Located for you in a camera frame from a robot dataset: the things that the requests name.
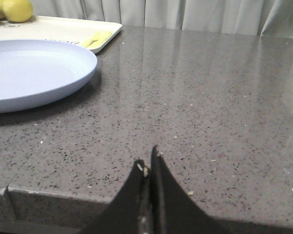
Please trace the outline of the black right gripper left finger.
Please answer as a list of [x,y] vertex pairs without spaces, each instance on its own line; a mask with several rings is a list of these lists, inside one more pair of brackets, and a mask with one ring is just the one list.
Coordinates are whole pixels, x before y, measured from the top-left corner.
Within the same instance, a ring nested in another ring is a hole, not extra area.
[[149,234],[150,200],[148,168],[142,160],[134,162],[124,185],[112,202],[83,234]]

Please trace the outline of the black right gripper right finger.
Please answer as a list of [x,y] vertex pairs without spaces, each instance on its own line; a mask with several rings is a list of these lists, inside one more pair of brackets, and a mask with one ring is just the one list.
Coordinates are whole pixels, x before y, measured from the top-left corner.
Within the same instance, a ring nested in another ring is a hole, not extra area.
[[156,234],[228,234],[177,183],[155,145],[151,153],[150,198]]

